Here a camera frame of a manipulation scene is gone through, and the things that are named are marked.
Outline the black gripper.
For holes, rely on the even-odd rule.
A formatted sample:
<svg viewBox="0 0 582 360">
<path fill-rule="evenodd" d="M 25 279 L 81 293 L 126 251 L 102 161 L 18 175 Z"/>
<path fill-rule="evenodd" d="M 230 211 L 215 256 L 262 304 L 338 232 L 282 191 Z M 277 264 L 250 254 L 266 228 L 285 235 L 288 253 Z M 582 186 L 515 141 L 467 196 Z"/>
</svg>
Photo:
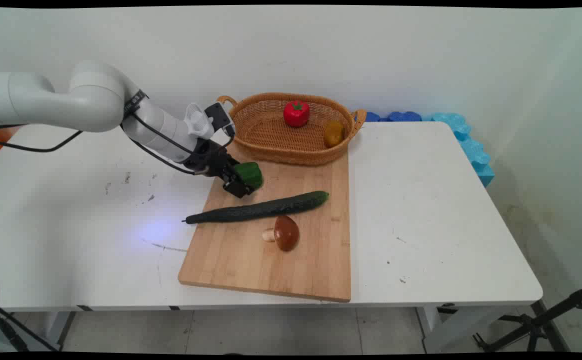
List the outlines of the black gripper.
<svg viewBox="0 0 582 360">
<path fill-rule="evenodd" d="M 240 164 L 228 153 L 227 148 L 211 139 L 198 139 L 193 154 L 183 161 L 188 170 L 206 177 L 223 179 L 224 191 L 238 199 L 256 191 L 256 172 L 236 172 Z"/>
</svg>

